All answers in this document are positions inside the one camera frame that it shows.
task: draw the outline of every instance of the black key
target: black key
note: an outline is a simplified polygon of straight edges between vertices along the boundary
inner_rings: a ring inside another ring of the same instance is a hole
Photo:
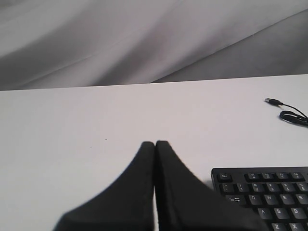
[[[294,188],[292,183],[286,182],[286,183],[282,183],[281,185],[282,185],[283,190],[285,192],[289,192],[289,193],[290,192],[295,192],[295,188]]]
[[[219,182],[231,182],[232,181],[232,177],[228,173],[219,173],[218,181]]]
[[[294,179],[294,180],[298,180],[298,181],[304,181],[304,177],[303,175],[300,173],[300,172],[292,172],[291,173],[291,177]]]
[[[296,194],[296,197],[301,205],[308,205],[308,197],[306,195]]]
[[[292,231],[305,231],[301,223],[290,223],[289,225]]]
[[[245,183],[238,183],[237,189],[239,190],[240,193],[248,193],[249,192],[248,185],[245,184]]]
[[[259,195],[248,195],[248,197],[252,205],[262,205],[262,201]]]
[[[281,197],[282,202],[285,205],[294,205],[295,204],[292,196],[289,195],[289,194],[282,194],[282,195],[280,195],[280,197]]]
[[[243,195],[226,195],[226,199],[237,204],[237,205],[245,205],[246,200]]]
[[[248,181],[256,181],[259,180],[259,175],[257,173],[248,173]]]
[[[278,205],[278,200],[275,195],[264,195],[266,203],[268,205]]]
[[[234,192],[234,187],[233,184],[222,184],[222,191],[224,193],[233,193]]]
[[[289,179],[288,174],[285,173],[285,172],[278,172],[278,173],[276,173],[276,174],[277,174],[277,178],[278,178],[279,180],[288,180],[288,179]]]
[[[271,173],[262,173],[262,178],[265,180],[273,180],[274,176]]]
[[[264,188],[263,185],[261,183],[252,183],[252,188],[255,192],[257,193],[263,193],[264,192]]]
[[[302,208],[291,208],[295,219],[307,219],[307,216]]]
[[[275,208],[274,211],[279,220],[290,219],[290,216],[287,213],[287,210],[285,210],[284,208]]]
[[[274,193],[280,193],[280,188],[278,187],[278,184],[276,183],[266,183],[268,189],[270,192]]]
[[[296,183],[299,190],[302,192],[308,192],[308,185],[305,182],[301,182],[301,183]]]
[[[259,215],[263,220],[271,220],[273,219],[270,210],[268,208],[258,208]]]
[[[287,231],[286,227],[282,223],[272,223],[274,231]]]

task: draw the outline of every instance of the black cable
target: black cable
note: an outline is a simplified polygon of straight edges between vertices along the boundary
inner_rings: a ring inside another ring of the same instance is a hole
[[[308,117],[304,113],[302,113],[301,111],[296,109],[295,107],[284,104],[284,103],[280,102],[279,100],[275,100],[275,99],[267,98],[267,99],[265,99],[265,102],[267,102],[271,105],[274,105],[274,106],[286,106],[286,107],[293,108],[294,110],[298,111],[302,116],[299,115],[299,114],[296,114],[294,112],[291,112],[291,111],[282,111],[282,112],[280,112],[280,118],[285,120],[285,121],[294,123],[294,124],[300,124],[300,125],[308,127]]]

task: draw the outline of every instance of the black keyboard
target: black keyboard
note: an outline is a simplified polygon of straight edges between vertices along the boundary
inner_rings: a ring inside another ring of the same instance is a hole
[[[214,190],[274,231],[308,231],[308,167],[214,168]]]

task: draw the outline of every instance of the white table surface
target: white table surface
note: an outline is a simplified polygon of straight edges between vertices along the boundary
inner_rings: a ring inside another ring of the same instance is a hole
[[[170,141],[207,184],[214,167],[307,166],[307,128],[263,101],[308,112],[307,86],[300,75],[0,91],[0,230],[52,230],[142,141]]]

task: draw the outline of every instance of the keyboard key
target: keyboard key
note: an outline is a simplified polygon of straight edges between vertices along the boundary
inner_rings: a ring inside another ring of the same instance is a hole
[[[224,193],[233,193],[234,192],[234,187],[233,184],[222,184],[222,191]]]
[[[264,195],[266,203],[268,205],[278,205],[278,200],[275,195]]]
[[[248,193],[249,192],[248,185],[245,184],[245,183],[238,183],[237,189],[240,193]]]
[[[295,204],[291,195],[282,194],[282,195],[280,195],[280,197],[281,197],[282,202],[285,205],[294,205]]]
[[[278,173],[277,173],[277,178],[278,178],[279,180],[289,180],[289,176],[288,176],[288,174],[285,173],[285,172],[278,172]]]
[[[259,175],[257,173],[248,173],[248,181],[257,181],[259,180]]]
[[[252,188],[255,192],[257,193],[263,193],[264,192],[264,187],[261,183],[252,183]]]
[[[292,172],[291,177],[292,177],[292,179],[298,180],[298,181],[304,181],[305,180],[303,175],[300,172]]]
[[[262,178],[265,180],[273,180],[274,176],[271,173],[262,173]]]
[[[296,197],[301,205],[308,205],[308,197],[306,195],[296,194]]]
[[[298,186],[298,188],[299,188],[299,190],[300,191],[302,191],[302,192],[308,192],[308,185],[307,185],[307,183],[305,183],[305,182],[301,182],[301,183],[296,183],[297,184],[297,186]]]
[[[246,200],[243,195],[226,195],[226,199],[237,205],[246,205]]]
[[[301,223],[290,223],[289,225],[292,231],[305,231]]]
[[[262,205],[262,201],[259,195],[248,195],[248,197],[252,205]]]
[[[276,217],[279,220],[288,220],[288,219],[290,219],[290,216],[287,213],[287,210],[285,210],[284,208],[275,208],[274,211],[275,211]]]
[[[288,192],[288,193],[292,193],[292,192],[295,192],[295,188],[294,188],[294,186],[293,186],[293,184],[292,183],[282,183],[281,184],[282,185],[282,187],[283,187],[283,190],[285,191],[285,192]]]
[[[268,187],[268,189],[269,189],[269,191],[270,192],[274,192],[274,193],[280,193],[280,188],[279,188],[279,186],[278,186],[278,184],[276,184],[276,183],[266,183],[266,185],[267,185],[267,187]]]
[[[263,220],[271,220],[273,219],[270,210],[268,208],[258,208],[259,215]]]
[[[295,219],[307,219],[307,216],[302,208],[291,208]]]
[[[286,227],[282,223],[272,223],[274,231],[287,231]]]
[[[232,177],[228,173],[219,173],[218,174],[218,181],[219,182],[232,182]]]

